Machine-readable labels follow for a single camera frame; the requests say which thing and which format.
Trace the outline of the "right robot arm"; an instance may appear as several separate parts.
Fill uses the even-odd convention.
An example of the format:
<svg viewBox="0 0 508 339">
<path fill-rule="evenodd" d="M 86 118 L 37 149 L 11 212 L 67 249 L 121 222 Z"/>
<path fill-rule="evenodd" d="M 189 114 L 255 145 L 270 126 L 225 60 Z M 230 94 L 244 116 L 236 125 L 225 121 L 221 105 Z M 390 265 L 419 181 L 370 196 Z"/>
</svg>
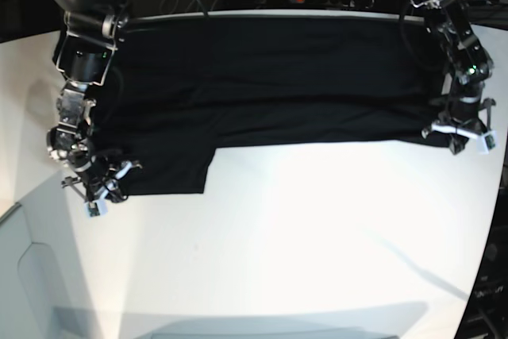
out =
<svg viewBox="0 0 508 339">
<path fill-rule="evenodd" d="M 65 31 L 55 65 L 65 84 L 56 101 L 58 123 L 47 133 L 48 154 L 72 171 L 62 185 L 83 200 L 87 213 L 100 216 L 106 201 L 123 202 L 119 181 L 135 167 L 115 151 L 97 152 L 92 141 L 92 110 L 87 96 L 101 87 L 118 50 L 117 32 L 127 24 L 127 0 L 55 0 L 63 9 Z"/>
</svg>

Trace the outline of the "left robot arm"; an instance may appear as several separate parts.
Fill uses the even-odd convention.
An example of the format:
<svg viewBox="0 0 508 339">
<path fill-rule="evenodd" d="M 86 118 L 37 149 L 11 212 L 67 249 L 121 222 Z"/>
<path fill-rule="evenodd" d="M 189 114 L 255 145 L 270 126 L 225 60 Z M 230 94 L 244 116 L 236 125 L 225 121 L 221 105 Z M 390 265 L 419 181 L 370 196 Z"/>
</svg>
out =
<svg viewBox="0 0 508 339">
<path fill-rule="evenodd" d="M 483 97 L 494 65 L 472 30 L 464 0 L 406 0 L 398 17 L 400 29 L 405 28 L 409 9 L 425 11 L 425 26 L 438 39 L 451 77 L 449 91 L 437 99 L 442 111 L 421 135 L 444 134 L 453 154 L 463 151 L 469 141 L 476 142 L 479 152 L 490 153 L 498 143 L 496 132 L 491 120 L 483 121 L 479 114 L 490 113 L 496 105 L 493 98 Z"/>
</svg>

